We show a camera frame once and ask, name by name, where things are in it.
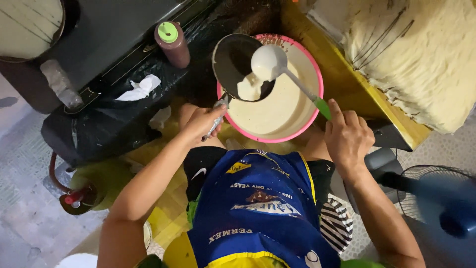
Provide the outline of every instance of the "blue apron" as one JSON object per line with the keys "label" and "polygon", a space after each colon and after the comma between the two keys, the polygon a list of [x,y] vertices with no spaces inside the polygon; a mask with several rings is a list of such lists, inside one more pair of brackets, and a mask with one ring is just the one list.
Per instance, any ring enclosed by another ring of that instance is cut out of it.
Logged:
{"label": "blue apron", "polygon": [[314,185],[299,153],[227,152],[207,176],[187,236],[198,268],[263,256],[292,268],[340,266],[319,231]]}

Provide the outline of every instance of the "green bottle cap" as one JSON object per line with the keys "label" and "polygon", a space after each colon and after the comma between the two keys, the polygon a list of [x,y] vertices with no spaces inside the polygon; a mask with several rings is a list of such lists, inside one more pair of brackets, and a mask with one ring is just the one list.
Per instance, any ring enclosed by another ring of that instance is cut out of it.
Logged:
{"label": "green bottle cap", "polygon": [[159,32],[159,37],[165,43],[173,43],[179,37],[179,31],[173,23],[163,22],[159,25],[157,31]]}

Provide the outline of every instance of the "paper towel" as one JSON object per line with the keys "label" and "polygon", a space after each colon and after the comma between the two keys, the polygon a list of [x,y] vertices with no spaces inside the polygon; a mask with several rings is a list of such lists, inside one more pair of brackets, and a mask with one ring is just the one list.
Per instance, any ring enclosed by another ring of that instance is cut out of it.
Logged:
{"label": "paper towel", "polygon": [[149,96],[149,93],[160,85],[160,79],[149,74],[140,83],[130,82],[133,90],[129,90],[117,98],[116,101],[137,101]]}

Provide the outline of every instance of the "frying pan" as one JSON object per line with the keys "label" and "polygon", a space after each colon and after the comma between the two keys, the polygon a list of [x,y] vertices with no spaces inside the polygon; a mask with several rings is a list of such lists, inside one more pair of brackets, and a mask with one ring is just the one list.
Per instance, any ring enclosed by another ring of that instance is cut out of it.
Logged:
{"label": "frying pan", "polygon": [[1,56],[0,55],[0,61],[3,61],[3,62],[10,62],[10,63],[21,63],[21,62],[27,62],[27,61],[31,61],[31,60],[34,60],[38,57],[41,57],[42,55],[44,55],[48,50],[51,49],[51,47],[53,47],[57,42],[58,40],[60,39],[60,37],[62,36],[63,34],[63,31],[64,31],[64,28],[65,28],[65,24],[66,24],[66,7],[65,7],[65,2],[64,0],[59,0],[60,3],[61,3],[61,8],[62,8],[62,11],[63,11],[63,18],[61,20],[61,24],[59,25],[59,28],[58,30],[53,34],[52,38],[51,38],[51,42],[50,42],[50,48],[46,49],[43,53],[41,53],[40,55],[34,57],[34,58],[30,58],[30,59],[23,59],[23,58],[16,58],[16,57],[9,57],[9,56]]}
{"label": "frying pan", "polygon": [[258,100],[243,100],[238,95],[237,84],[252,73],[251,57],[261,46],[263,44],[259,40],[241,33],[227,35],[218,41],[212,55],[212,68],[225,91],[221,99],[227,99],[228,102],[231,98],[244,102],[259,102],[269,96],[276,81],[263,83]]}

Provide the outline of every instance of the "white ladle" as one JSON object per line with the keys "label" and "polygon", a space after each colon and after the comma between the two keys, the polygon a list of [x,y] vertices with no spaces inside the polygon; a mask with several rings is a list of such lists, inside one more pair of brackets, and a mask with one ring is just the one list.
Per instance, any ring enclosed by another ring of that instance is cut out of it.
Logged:
{"label": "white ladle", "polygon": [[326,101],[309,91],[288,69],[288,57],[281,47],[277,45],[264,45],[258,48],[251,58],[251,69],[263,81],[273,81],[285,73],[319,109],[319,112],[327,120],[330,120],[330,110]]}

